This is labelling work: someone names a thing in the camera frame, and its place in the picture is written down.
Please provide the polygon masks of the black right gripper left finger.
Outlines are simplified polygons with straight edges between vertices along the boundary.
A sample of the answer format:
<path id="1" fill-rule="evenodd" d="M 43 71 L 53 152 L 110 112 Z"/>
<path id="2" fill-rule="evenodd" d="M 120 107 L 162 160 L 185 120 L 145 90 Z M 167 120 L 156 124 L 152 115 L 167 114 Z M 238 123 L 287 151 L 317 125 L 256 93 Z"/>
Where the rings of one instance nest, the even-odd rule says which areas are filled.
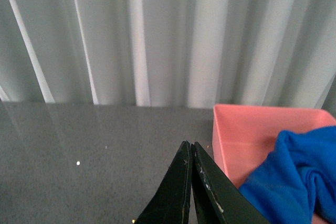
<path id="1" fill-rule="evenodd" d="M 183 141 L 156 193 L 135 223 L 188 223 L 192 166 L 191 144 Z"/>

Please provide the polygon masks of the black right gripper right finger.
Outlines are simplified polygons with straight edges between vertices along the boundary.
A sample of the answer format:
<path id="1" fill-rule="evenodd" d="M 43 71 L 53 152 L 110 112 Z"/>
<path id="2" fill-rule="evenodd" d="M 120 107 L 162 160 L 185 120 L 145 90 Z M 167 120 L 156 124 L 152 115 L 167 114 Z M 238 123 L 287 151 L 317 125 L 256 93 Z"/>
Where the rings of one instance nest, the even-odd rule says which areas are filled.
<path id="1" fill-rule="evenodd" d="M 192 189 L 198 223 L 268 223 L 200 143 L 192 144 Z"/>

